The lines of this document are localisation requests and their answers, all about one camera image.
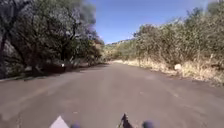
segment white object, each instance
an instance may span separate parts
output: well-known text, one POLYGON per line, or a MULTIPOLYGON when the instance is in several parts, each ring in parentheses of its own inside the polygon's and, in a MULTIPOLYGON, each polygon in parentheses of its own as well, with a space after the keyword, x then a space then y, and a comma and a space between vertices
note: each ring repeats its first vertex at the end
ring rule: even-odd
POLYGON ((59 116, 54 123, 50 126, 50 128, 69 128, 65 121, 59 116))
POLYGON ((181 70, 181 69, 182 69, 181 64, 176 64, 176 65, 174 66, 174 69, 175 69, 175 70, 181 70))

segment paved road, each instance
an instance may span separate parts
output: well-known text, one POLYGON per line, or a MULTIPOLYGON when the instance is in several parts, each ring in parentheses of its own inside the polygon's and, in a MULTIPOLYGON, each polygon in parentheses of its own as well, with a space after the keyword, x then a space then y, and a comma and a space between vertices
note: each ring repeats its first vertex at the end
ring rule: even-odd
POLYGON ((82 128, 223 128, 224 90, 121 64, 0 83, 0 128, 48 128, 61 115, 82 128))

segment blue sky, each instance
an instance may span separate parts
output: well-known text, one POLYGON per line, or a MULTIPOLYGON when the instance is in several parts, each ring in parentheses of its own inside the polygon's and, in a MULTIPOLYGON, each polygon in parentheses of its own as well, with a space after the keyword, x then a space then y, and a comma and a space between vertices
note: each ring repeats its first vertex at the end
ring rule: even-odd
POLYGON ((96 7, 96 31, 106 44, 129 39, 142 24, 161 25, 211 0, 88 0, 96 7))

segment rock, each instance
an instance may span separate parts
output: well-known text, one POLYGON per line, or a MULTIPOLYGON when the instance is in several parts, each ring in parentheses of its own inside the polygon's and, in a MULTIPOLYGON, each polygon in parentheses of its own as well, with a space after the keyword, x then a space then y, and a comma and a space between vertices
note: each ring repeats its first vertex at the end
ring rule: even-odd
POLYGON ((176 64, 176 65, 174 66, 174 69, 180 71, 180 70, 182 69, 181 64, 176 64))

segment vegetation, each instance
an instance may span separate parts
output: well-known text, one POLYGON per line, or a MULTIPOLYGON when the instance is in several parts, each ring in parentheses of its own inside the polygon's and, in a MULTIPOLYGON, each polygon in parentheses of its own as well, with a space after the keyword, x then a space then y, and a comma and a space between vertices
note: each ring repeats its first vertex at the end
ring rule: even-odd
POLYGON ((181 64, 183 76, 224 82, 224 1, 159 27, 142 25, 133 39, 107 45, 105 54, 162 71, 181 64))
POLYGON ((103 44, 95 22, 94 7, 83 0, 1 0, 0 78, 49 62, 95 62, 103 44))

